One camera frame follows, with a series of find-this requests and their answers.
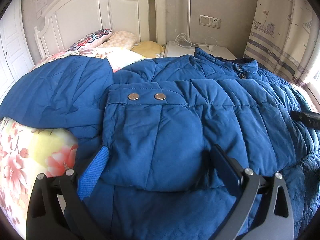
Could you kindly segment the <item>wall socket plate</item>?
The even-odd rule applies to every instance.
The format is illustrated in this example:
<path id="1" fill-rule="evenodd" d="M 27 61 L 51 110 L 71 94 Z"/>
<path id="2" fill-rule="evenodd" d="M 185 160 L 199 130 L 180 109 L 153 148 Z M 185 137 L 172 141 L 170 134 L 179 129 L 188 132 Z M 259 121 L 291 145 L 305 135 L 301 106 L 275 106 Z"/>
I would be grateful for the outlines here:
<path id="1" fill-rule="evenodd" d="M 199 25 L 220 29 L 221 20 L 206 15 L 200 15 Z"/>

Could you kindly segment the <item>paper notice on wall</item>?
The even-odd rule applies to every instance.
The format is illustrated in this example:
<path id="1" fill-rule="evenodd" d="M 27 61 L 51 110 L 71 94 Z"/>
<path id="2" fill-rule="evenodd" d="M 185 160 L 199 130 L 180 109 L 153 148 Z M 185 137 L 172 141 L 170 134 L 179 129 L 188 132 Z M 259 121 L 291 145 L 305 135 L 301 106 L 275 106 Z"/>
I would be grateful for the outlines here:
<path id="1" fill-rule="evenodd" d="M 36 0 L 35 1 L 35 8 L 36 8 L 36 19 L 39 19 L 42 13 L 47 8 L 47 0 Z"/>

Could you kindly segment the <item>silver desk lamp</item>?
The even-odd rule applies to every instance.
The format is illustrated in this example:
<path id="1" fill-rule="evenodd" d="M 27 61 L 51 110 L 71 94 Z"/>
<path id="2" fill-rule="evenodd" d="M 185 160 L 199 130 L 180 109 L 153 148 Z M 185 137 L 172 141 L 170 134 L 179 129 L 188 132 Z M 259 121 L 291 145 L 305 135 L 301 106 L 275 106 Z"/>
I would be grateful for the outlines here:
<path id="1" fill-rule="evenodd" d="M 192 46 L 195 46 L 195 44 L 192 43 L 191 38 L 191 0 L 187 0 L 187 28 L 186 33 L 181 36 L 179 39 L 178 45 L 182 48 L 191 48 Z"/>

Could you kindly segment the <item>yellow pillow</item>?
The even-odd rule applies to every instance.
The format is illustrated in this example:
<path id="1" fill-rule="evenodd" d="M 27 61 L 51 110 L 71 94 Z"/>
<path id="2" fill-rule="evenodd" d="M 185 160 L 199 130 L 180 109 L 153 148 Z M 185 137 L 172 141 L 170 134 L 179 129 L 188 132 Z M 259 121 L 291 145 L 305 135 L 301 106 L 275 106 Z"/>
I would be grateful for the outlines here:
<path id="1" fill-rule="evenodd" d="M 164 56 L 163 47 L 160 44 L 153 41 L 139 42 L 135 44 L 131 50 L 148 59 L 161 58 Z"/>

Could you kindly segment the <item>boat print curtain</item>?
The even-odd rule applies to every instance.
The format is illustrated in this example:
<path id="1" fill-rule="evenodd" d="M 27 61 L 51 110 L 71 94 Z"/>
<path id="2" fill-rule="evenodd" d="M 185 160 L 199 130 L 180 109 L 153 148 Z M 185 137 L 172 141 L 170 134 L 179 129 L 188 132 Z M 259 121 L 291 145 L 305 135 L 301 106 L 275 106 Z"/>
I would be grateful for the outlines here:
<path id="1" fill-rule="evenodd" d="M 319 18 L 308 0 L 258 0 L 244 56 L 300 87 L 316 72 Z"/>

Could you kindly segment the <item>white wooden headboard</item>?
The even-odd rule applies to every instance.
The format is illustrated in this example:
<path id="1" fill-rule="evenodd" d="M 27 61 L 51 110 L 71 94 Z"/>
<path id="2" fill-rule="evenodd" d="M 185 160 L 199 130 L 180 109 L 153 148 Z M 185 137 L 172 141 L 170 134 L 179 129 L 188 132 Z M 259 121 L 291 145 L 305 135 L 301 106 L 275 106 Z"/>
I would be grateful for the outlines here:
<path id="1" fill-rule="evenodd" d="M 128 31 L 139 41 L 150 39 L 149 2 L 155 3 L 156 42 L 166 43 L 165 0 L 54 0 L 42 14 L 44 28 L 35 31 L 41 57 L 67 50 L 100 29 Z"/>

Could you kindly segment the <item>white wardrobe door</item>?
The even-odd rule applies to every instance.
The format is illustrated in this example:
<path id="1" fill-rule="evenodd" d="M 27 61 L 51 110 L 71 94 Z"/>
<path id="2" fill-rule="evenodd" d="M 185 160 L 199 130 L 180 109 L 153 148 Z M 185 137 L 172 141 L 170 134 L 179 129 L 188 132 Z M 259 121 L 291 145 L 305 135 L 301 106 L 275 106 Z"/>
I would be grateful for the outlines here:
<path id="1" fill-rule="evenodd" d="M 1 18 L 1 100 L 33 66 L 24 34 L 22 0 L 12 0 Z"/>

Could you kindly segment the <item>beige dotted pillow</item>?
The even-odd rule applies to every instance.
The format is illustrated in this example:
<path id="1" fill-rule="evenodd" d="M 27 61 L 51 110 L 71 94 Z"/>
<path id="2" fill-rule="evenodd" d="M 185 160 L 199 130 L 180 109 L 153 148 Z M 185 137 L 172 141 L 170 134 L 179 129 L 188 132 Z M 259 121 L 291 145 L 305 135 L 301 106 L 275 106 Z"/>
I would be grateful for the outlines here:
<path id="1" fill-rule="evenodd" d="M 99 45 L 98 48 L 119 47 L 131 50 L 137 42 L 138 38 L 135 34 L 127 31 L 116 31 L 107 41 Z"/>

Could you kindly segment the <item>blue padded winter jacket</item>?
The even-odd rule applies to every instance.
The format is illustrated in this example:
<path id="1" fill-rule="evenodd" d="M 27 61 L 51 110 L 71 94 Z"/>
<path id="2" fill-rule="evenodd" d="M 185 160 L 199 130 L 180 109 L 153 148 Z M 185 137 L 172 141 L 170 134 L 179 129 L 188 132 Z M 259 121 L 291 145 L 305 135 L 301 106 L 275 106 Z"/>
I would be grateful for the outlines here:
<path id="1" fill-rule="evenodd" d="M 235 204 L 210 152 L 282 174 L 297 239 L 319 208 L 319 130 L 291 118 L 310 106 L 253 59 L 146 59 L 113 71 L 106 59 L 67 56 L 19 79 L 1 118 L 61 128 L 78 141 L 77 168 L 102 146 L 108 161 L 85 198 L 109 239 L 211 239 Z"/>

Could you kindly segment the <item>floral bed sheet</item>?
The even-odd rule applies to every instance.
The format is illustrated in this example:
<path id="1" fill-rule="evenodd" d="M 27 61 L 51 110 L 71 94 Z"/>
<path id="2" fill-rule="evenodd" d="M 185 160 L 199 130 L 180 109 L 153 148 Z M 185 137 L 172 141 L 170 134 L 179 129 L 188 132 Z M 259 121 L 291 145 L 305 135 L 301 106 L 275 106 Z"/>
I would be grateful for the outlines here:
<path id="1" fill-rule="evenodd" d="M 1 210 L 23 239 L 36 176 L 62 175 L 73 167 L 77 148 L 76 137 L 65 129 L 36 129 L 1 119 Z"/>

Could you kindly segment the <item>colourful patterned pillow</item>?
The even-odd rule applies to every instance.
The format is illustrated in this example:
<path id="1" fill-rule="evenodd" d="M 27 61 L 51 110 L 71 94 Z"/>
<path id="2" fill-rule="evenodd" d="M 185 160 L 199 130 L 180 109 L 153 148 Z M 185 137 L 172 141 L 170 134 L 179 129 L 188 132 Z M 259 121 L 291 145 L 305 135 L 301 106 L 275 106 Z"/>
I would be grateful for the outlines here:
<path id="1" fill-rule="evenodd" d="M 77 51 L 96 48 L 107 41 L 113 34 L 111 29 L 100 29 L 93 33 L 87 34 L 74 44 L 67 51 Z"/>

